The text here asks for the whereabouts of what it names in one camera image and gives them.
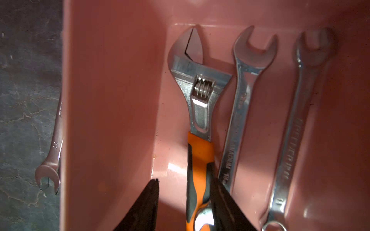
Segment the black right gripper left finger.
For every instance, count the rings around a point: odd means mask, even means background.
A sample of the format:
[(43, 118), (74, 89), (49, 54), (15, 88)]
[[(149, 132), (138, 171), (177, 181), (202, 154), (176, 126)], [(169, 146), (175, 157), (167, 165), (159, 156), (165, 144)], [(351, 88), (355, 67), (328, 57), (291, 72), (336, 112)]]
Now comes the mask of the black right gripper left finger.
[(159, 192), (159, 180), (150, 180), (114, 231), (156, 230)]

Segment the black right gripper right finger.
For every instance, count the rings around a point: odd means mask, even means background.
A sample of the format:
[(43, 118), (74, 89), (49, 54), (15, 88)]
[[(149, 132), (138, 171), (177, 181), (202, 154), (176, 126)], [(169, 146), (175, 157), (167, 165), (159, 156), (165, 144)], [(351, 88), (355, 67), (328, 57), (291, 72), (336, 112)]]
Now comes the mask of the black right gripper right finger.
[(210, 199), (217, 231), (256, 231), (219, 179), (211, 181)]

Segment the silver combination wrench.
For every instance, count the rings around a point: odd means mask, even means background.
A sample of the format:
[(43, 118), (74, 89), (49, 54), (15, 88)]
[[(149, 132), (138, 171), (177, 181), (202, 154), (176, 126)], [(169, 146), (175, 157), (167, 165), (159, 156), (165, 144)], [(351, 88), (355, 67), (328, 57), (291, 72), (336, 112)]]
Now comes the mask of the silver combination wrench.
[(63, 135), (63, 118), (62, 118), (63, 92), (61, 91), (57, 113), (55, 118), (54, 131), (51, 141), (51, 147), (48, 156), (37, 167), (35, 171), (35, 180), (41, 190), (41, 180), (46, 177), (54, 183), (55, 194), (58, 194), (61, 179), (60, 179), (60, 156), (62, 153), (64, 135)]

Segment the orange handled adjustable wrench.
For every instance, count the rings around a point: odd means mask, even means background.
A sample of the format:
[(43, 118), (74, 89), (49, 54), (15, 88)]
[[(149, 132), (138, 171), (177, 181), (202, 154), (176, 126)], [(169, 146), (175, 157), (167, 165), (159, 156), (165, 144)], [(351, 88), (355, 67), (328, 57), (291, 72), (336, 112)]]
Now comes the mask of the orange handled adjustable wrench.
[(172, 45), (168, 68), (189, 111), (186, 229), (214, 231), (210, 200), (215, 178), (212, 115), (232, 75), (203, 64), (203, 47), (196, 27), (189, 28)]

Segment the silver open-end wrench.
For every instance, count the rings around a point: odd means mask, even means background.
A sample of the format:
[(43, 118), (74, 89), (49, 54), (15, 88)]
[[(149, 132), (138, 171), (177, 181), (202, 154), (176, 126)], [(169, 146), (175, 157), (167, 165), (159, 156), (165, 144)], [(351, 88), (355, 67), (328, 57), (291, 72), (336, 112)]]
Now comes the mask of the silver open-end wrench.
[(233, 45), (237, 84), (218, 172), (218, 179), (229, 193), (232, 193), (235, 183), (254, 85), (258, 77), (271, 65), (278, 49), (277, 35), (272, 36), (268, 46), (262, 51), (251, 46), (249, 40), (254, 29), (255, 26), (250, 26), (243, 30)]

